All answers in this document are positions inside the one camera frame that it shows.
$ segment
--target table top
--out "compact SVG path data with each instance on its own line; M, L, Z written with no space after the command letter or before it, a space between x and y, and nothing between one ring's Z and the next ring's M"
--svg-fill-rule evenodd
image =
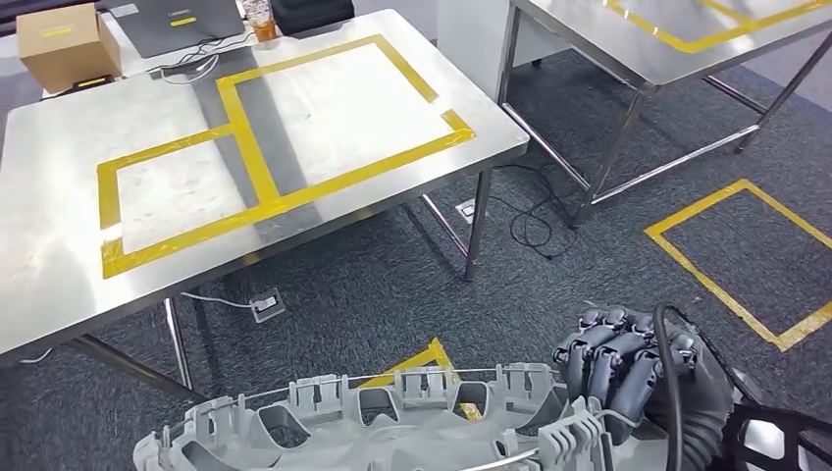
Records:
M194 83L144 74L10 114L0 158L4 361L474 175L528 143L393 11L219 57Z
M830 0L512 1L646 93L832 26Z

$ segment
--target power outlet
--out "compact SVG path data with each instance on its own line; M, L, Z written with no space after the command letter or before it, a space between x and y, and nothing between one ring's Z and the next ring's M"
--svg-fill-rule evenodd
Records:
M249 299L248 303L251 304L251 313L254 314L254 321L257 324L286 312L286 305L277 288L257 294Z
M465 220L466 223L472 224L474 222L474 199L469 199L468 201L464 201L462 203L457 204L456 211L462 215L462 218Z

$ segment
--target yellow tape on floor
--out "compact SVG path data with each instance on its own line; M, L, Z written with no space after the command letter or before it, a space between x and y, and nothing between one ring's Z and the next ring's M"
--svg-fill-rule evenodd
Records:
M453 369L453 363L450 362L450 358L444 351L444 347L442 346L442 343L439 339L431 340L426 349L420 351L419 353L416 353L410 358L388 369L383 374L384 376L373 378L372 380L363 383L361 386L359 386L359 388L379 388L381 386L390 385L393 382L392 374L396 371L404 371L408 368L426 366L430 363L436 363L437 365L442 366L443 368ZM453 373L453 378L456 381L459 381L459 375L457 375L456 373ZM462 412L465 413L465 416L468 417L468 420L477 421L483 418L483 416L480 414L480 410L477 408L475 404L462 403L459 405L460 407L462 407Z
M725 289L720 287L714 280L709 278L705 273L699 270L688 257L686 257L678 248L673 246L662 233L668 231L674 226L678 226L707 208L717 204L718 202L737 194L740 191L749 191L758 198L762 199L766 204L777 210L780 214L788 218L790 221L798 225L801 229L820 240L824 245L832 249L832 239L826 234L822 233L814 226L809 224L806 220L795 214L785 205L771 197L769 194L758 188L755 184L748 180L738 180L728 186L716 191L714 194L706 196L696 203L670 215L667 219L659 221L649 228L645 229L650 238L658 244L664 251L666 251L674 260L679 262L685 270L691 272L699 282L712 292L720 301L722 301L729 309L734 311L737 316L746 322L760 337L769 341L780 351L786 351L793 347L799 341L803 340L812 332L820 329L824 324L832 320L832 301L820 307L818 310L806 316L801 322L792 326L783 334L775 335L768 330L757 318L743 307L739 301L734 299Z

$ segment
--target black bag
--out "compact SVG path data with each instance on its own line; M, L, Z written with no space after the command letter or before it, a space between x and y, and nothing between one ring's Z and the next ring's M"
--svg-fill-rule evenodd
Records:
M272 0L272 11L287 36L355 17L352 0Z

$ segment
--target black cable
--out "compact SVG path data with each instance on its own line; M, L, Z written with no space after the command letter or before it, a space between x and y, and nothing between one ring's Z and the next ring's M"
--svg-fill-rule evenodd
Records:
M201 41L196 43L198 45L198 47L196 48L195 51L188 52L187 54L180 57L180 59L178 61L176 61L175 63L167 64L167 65L163 65L163 66L156 66L156 67L154 67L154 68L152 68L152 69L150 69L146 72L149 74L149 73L155 72L156 70L159 70L159 69L175 69L177 67L190 66L190 65L198 64L199 61L202 61L203 59L210 59L211 57L219 54L220 52L224 52L225 50L228 50L228 48L230 48L232 46L237 46L239 44L244 44L245 42L248 41L248 38L250 38L252 34L254 34L253 31L250 32L249 34L247 34L243 39L241 39L239 41L236 41L236 42L230 42L230 43L225 44L225 45L223 44L223 41L225 41L227 39L226 37L219 38L219 39L217 39L217 38L202 39ZM204 48L206 46L214 46L214 48L210 51L206 51L206 50L204 50ZM196 61L192 61L192 59L196 58L197 56L199 56L201 54L204 54L204 56L200 57Z
M525 170L525 171L528 171L528 172L532 172L533 174L535 174L540 179L540 181L543 183L544 187L546 188L546 197L543 198L542 200L536 202L535 204L533 204L532 207L529 208L529 209L521 209L521 208L518 208L517 206L514 206L513 204L509 203L508 201L506 201L506 200L504 200L500 197L489 196L490 199L499 201L500 203L506 205L508 208L510 208L511 210L513 210L514 212L517 213L511 219L511 222L508 224L508 231L509 231L509 234L511 235L511 238L516 243L518 243L518 244L520 244L524 247L531 248L532 250L535 251L535 253L542 256L546 260L554 260L555 258L557 258L557 257L565 254L567 251L569 251L569 249L572 248L572 246L575 244L575 242L578 239L578 237L574 234L572 236L572 240L570 240L564 248L562 248L561 250L558 250L557 252L545 253L542 250L540 250L540 247L543 247L543 246L547 245L549 242L551 242L553 230L552 230L551 224L549 222L547 222L545 219L543 219L542 217L536 215L535 211L539 210L541 207L543 207L547 203L551 203L553 207L556 207L557 210L559 210L560 212L563 213L562 217L567 218L567 219L571 217L568 210L566 209L566 205L563 204L563 201L560 199L561 197L558 196L554 192L554 188L551 186L551 182L548 180L546 175L541 171L541 169L536 169L534 167L529 167L529 166L525 166L525 165L517 165L517 164L500 165L500 166L496 166L494 168L496 170L514 168L514 169L521 169L521 170ZM519 230L516 229L517 224L518 224L518 222L521 221L521 219L523 221L522 233ZM530 239L530 237L529 237L529 220L530 219L532 221L538 222L541 226L543 226L545 228L546 235L544 236L543 240L541 240L541 241L532 241Z
M705 334L705 332L703 332L702 329L700 329L700 327L694 321L692 321L690 317L687 316L687 314L682 312L681 309L673 305L668 305L667 307L668 309L671 309L673 312L675 312L676 315L679 316L679 318L682 319L682 321L684 321L685 324L688 325L688 329L693 334L699 336L699 338L702 339L702 343L704 343L704 346L713 355L713 359L716 360L716 363L719 365L720 368L722 368L722 371L725 372L725 375L728 377L728 379L731 381L734 387L740 390L740 393L742 393L742 395L749 402L754 404L760 404L759 398L756 397L754 392L752 392L748 385L746 385L746 382L743 381L743 379L740 378L739 375L737 375L736 370L734 370L734 368L731 366L728 360L725 359L725 357L722 355L719 349L716 348L716 345Z
M676 366L670 352L670 339L667 337L667 327L664 325L666 310L676 307L662 302L655 306L652 313L655 341L658 343L658 356L661 359L664 385L667 387L667 463L666 471L682 471L682 394L679 390L679 379L676 378Z

